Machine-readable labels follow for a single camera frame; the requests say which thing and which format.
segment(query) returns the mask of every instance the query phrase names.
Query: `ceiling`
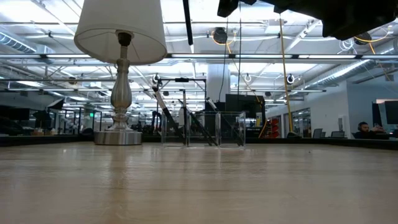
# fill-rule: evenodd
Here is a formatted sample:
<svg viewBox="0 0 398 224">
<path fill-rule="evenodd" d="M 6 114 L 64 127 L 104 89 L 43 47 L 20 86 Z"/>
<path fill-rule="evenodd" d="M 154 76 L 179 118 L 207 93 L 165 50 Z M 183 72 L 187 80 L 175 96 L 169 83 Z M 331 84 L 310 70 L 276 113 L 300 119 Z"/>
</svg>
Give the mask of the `ceiling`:
<svg viewBox="0 0 398 224">
<path fill-rule="evenodd" d="M 52 49 L 55 54 L 81 54 L 73 43 L 73 35 L 68 29 L 76 31 L 79 21 L 81 8 L 84 0 L 45 0 L 42 1 L 48 12 L 36 6 L 31 0 L 2 0 L 0 2 L 0 32 L 15 37 L 15 39 L 27 45 L 44 45 Z M 278 18 L 279 15 L 273 12 L 273 6 L 264 2 L 257 2 L 253 6 L 242 4 L 241 11 L 235 10 L 227 19 L 218 17 L 216 11 L 218 1 L 215 0 L 191 0 L 190 13 L 192 19 L 192 29 L 194 37 L 194 52 L 191 51 L 187 42 L 187 33 L 185 28 L 185 18 L 183 13 L 182 0 L 161 0 L 162 15 L 164 22 L 164 32 L 167 41 L 167 51 L 169 53 L 195 53 L 195 54 L 223 54 L 227 49 L 225 45 L 218 45 L 211 37 L 211 32 L 215 27 L 227 27 L 229 40 L 228 45 L 231 54 L 280 54 L 281 42 L 278 34 L 280 32 Z M 286 11 L 282 13 L 284 20 L 283 34 L 284 45 L 288 49 L 287 54 L 371 54 L 368 45 L 356 45 L 353 40 L 345 42 L 334 38 L 322 37 L 322 23 L 312 17 Z M 58 19 L 67 25 L 67 29 L 60 25 Z M 386 24 L 380 28 L 370 30 L 369 33 L 373 39 L 381 39 L 374 43 L 374 47 L 388 42 L 395 37 L 398 32 L 396 22 Z M 298 41 L 294 39 L 301 34 Z M 6 45 L 0 44 L 0 54 L 21 54 Z M 73 63 L 91 63 L 92 66 L 73 66 Z M 51 79 L 59 78 L 99 78 L 115 79 L 116 68 L 113 65 L 105 64 L 94 60 L 68 60 L 56 59 L 52 64 L 38 63 L 35 60 L 22 60 L 18 58 L 3 60 L 5 68 L 18 68 L 19 71 L 14 76 L 11 73 L 1 73 L 3 78 L 36 78 L 46 77 Z M 129 79 L 134 82 L 132 88 L 149 88 L 152 83 L 152 77 L 158 74 L 161 78 L 175 77 L 196 77 L 206 78 L 207 65 L 206 60 L 172 60 L 165 59 L 162 62 L 151 66 L 136 66 L 130 68 Z M 232 77 L 239 74 L 237 61 L 227 62 Z M 341 63 L 350 63 L 344 61 L 329 61 L 325 63 L 318 62 L 288 62 L 286 72 L 300 78 L 300 82 L 309 82 L 321 75 L 323 72 L 336 67 Z M 248 82 L 251 88 L 284 88 L 283 64 L 281 61 L 261 63 L 256 61 L 242 62 L 240 73 L 243 76 L 251 76 Z M 68 83 L 43 83 L 43 85 L 52 88 L 96 88 L 109 89 L 113 87 L 114 82 L 96 82 L 77 83 L 71 85 Z M 35 88 L 22 83 L 12 83 L 12 87 Z M 195 98 L 204 97 L 204 92 L 197 83 L 170 82 L 167 88 L 191 88 L 197 89 L 193 95 Z M 143 93 L 135 93 L 137 103 L 144 102 L 148 97 Z M 89 99 L 103 101 L 103 97 L 98 98 L 96 93 L 86 95 Z M 178 93 L 171 93 L 171 98 L 180 97 Z M 192 105 L 203 106 L 203 102 L 193 102 Z"/>
</svg>

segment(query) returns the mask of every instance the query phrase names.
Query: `table lamp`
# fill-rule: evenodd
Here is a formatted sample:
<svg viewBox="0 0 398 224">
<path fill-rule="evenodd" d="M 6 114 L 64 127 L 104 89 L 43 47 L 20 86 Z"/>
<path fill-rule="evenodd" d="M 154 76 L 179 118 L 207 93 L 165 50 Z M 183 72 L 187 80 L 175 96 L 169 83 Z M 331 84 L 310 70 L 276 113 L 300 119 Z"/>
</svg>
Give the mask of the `table lamp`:
<svg viewBox="0 0 398 224">
<path fill-rule="evenodd" d="M 95 132 L 95 143 L 141 144 L 142 133 L 131 130 L 126 122 L 132 102 L 128 73 L 130 65 L 156 63 L 167 54 L 160 0 L 85 0 L 75 44 L 118 68 L 111 95 L 113 125 Z"/>
</svg>

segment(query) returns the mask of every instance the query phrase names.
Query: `person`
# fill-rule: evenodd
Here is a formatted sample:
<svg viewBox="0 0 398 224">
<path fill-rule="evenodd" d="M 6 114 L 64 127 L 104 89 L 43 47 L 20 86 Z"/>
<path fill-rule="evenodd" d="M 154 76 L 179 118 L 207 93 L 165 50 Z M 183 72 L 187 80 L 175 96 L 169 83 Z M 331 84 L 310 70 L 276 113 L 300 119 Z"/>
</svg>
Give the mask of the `person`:
<svg viewBox="0 0 398 224">
<path fill-rule="evenodd" d="M 377 133 L 384 133 L 383 128 L 376 126 L 369 130 L 369 125 L 363 121 L 358 124 L 358 132 L 354 134 L 354 137 L 356 139 L 376 139 Z"/>
</svg>

